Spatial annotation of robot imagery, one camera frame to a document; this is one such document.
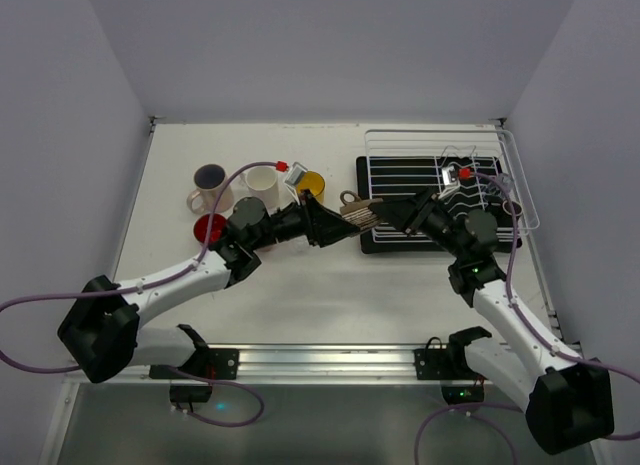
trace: metal base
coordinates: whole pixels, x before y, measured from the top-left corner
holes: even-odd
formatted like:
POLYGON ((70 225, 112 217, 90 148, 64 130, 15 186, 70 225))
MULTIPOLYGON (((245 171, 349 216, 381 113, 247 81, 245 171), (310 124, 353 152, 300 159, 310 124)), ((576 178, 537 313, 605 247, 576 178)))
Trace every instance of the metal base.
MULTIPOLYGON (((210 344, 240 351, 236 381, 274 385, 440 385, 472 380, 416 378, 414 350, 424 345, 238 345, 210 344)), ((193 383, 190 380, 151 380, 150 367, 129 367, 108 383, 193 383)), ((69 374, 85 383, 82 372, 69 374)))

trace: yellow mug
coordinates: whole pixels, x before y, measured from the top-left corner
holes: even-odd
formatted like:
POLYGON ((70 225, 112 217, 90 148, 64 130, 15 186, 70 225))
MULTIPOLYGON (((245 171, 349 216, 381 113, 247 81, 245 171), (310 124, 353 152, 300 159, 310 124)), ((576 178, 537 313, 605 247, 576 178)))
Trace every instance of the yellow mug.
POLYGON ((317 172, 308 171, 296 185, 296 192, 309 190, 319 203, 324 203, 324 178, 317 172))

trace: grey floor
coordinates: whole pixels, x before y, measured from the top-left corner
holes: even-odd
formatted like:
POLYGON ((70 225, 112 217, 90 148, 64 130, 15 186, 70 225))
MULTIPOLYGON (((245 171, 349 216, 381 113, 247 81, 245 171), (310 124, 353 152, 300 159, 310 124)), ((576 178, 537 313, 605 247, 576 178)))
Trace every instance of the grey floor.
MULTIPOLYGON (((168 386, 83 385, 60 464, 349 464, 413 463, 420 422, 444 403, 427 387, 259 387, 267 404, 262 419, 221 429, 171 413, 168 386)), ((489 391, 491 401, 505 401, 489 391)), ((216 389, 201 410, 238 420, 256 409, 250 397, 216 389)), ((595 464, 589 447, 550 457, 533 441, 520 414, 478 412, 498 423, 523 465, 595 464)), ((427 428, 421 464, 509 464, 509 449, 486 425, 455 413, 427 428)))

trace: white mug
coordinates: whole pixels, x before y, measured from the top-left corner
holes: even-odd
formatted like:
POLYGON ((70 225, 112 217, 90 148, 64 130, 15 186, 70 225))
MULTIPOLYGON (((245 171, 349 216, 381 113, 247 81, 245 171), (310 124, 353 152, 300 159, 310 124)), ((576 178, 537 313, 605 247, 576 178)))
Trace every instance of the white mug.
POLYGON ((259 198, 267 209, 280 204, 278 172, 271 167, 255 167, 243 176, 244 183, 253 197, 259 198))
MULTIPOLYGON (((193 175, 193 182, 197 188, 187 197, 187 207, 189 207, 189 210, 198 215, 209 213, 218 197, 220 187, 226 180, 227 174, 220 165, 204 165, 196 170, 196 173, 193 175), (198 198, 200 198, 202 203, 200 206, 195 206, 193 202, 198 198)), ((233 192, 231 191, 231 187, 227 187, 222 197, 220 197, 216 212, 225 212, 232 206, 233 192)))

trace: white wire rack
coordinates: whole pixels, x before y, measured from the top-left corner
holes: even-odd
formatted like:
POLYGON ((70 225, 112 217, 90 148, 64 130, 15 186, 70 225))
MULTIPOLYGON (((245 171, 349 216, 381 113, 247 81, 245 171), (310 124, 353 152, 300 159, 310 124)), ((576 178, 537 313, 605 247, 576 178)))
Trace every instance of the white wire rack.
MULTIPOLYGON (((411 196, 424 187, 438 187, 442 168, 471 167, 487 175, 506 174, 513 183, 512 198, 521 206, 521 236, 539 226, 513 135, 491 127, 461 130, 370 130, 365 134, 369 196, 373 198, 411 196)), ((470 210, 502 206, 499 191, 476 179, 463 184, 460 192, 445 202, 454 216, 470 210)), ((505 215, 498 223, 498 238, 510 242, 513 230, 505 215)), ((376 243, 430 243, 422 234, 407 237, 383 223, 372 231, 376 243)))

